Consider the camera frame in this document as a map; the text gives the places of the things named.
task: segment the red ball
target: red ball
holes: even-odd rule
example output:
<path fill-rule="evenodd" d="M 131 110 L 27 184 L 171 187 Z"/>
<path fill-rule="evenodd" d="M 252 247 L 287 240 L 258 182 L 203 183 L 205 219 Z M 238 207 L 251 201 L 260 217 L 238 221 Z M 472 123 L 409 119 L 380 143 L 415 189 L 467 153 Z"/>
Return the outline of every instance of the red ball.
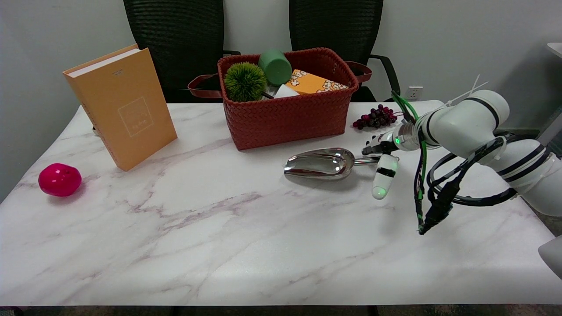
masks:
<path fill-rule="evenodd" d="M 78 169 L 64 164 L 47 166 L 39 174 L 41 191 L 54 196 L 69 196 L 82 184 Z"/>

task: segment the electrical outlet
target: electrical outlet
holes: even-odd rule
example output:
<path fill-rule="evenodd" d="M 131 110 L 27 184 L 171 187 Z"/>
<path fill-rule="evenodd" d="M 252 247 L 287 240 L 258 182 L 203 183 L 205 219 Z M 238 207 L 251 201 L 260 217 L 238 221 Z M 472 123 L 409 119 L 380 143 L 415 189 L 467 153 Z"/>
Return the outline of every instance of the electrical outlet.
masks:
<path fill-rule="evenodd" d="M 406 91 L 407 100 L 419 100 L 422 96 L 423 87 L 409 86 L 408 91 Z"/>

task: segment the floor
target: floor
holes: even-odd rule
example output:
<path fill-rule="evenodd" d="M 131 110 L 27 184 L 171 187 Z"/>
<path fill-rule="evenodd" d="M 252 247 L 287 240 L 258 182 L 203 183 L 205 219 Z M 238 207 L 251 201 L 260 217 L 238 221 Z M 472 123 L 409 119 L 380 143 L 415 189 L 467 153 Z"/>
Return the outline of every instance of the floor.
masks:
<path fill-rule="evenodd" d="M 562 219 L 538 214 L 555 236 Z M 27 308 L 24 316 L 169 316 L 168 307 Z M 248 308 L 184 308 L 178 316 L 367 316 L 363 306 L 286 306 Z M 562 305 L 401 305 L 379 306 L 380 316 L 560 316 Z"/>

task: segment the white wall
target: white wall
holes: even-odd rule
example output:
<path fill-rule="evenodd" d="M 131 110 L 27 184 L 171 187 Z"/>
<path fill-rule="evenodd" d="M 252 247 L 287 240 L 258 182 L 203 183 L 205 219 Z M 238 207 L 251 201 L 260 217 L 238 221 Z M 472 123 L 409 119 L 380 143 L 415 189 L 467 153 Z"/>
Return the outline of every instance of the white wall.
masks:
<path fill-rule="evenodd" d="M 225 49 L 291 49 L 287 0 L 224 0 Z M 61 72 L 134 42 L 121 0 L 0 1 L 0 201 L 50 146 L 78 101 Z M 511 106 L 506 127 L 537 128 L 562 104 L 561 0 L 386 0 L 374 53 L 402 89 L 448 100 L 480 73 Z M 388 97 L 384 71 L 368 83 Z"/>
<path fill-rule="evenodd" d="M 134 43 L 122 1 L 0 1 L 0 201 L 68 124 L 62 72 Z"/>

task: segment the mesh chair back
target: mesh chair back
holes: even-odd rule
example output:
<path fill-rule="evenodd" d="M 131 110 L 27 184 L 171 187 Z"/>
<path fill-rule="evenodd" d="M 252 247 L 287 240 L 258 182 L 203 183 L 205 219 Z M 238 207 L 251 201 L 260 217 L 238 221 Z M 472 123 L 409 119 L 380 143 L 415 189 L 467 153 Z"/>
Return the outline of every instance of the mesh chair back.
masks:
<path fill-rule="evenodd" d="M 328 47 L 366 65 L 379 33 L 383 0 L 290 0 L 293 50 Z"/>
<path fill-rule="evenodd" d="M 187 89 L 217 72 L 223 56 L 223 0 L 124 0 L 133 37 L 148 47 L 160 84 Z"/>

